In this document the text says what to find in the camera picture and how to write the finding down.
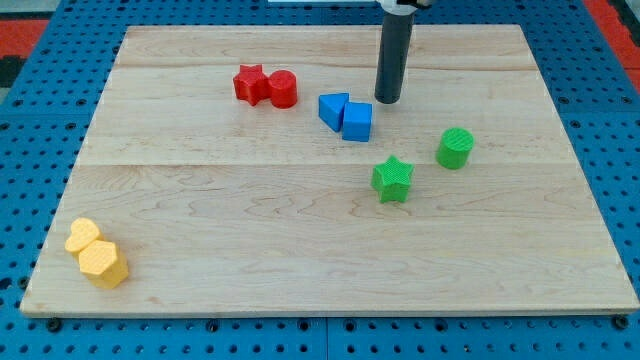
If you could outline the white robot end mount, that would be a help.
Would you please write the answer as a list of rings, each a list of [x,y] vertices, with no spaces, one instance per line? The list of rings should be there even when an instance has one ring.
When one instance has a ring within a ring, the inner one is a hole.
[[[385,12],[396,16],[408,16],[433,5],[433,0],[376,0],[376,2]]]

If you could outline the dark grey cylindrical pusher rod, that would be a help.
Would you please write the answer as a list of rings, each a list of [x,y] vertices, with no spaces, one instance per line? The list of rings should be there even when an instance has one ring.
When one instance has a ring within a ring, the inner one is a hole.
[[[375,83],[375,98],[380,103],[394,104],[400,99],[413,24],[413,13],[384,15]]]

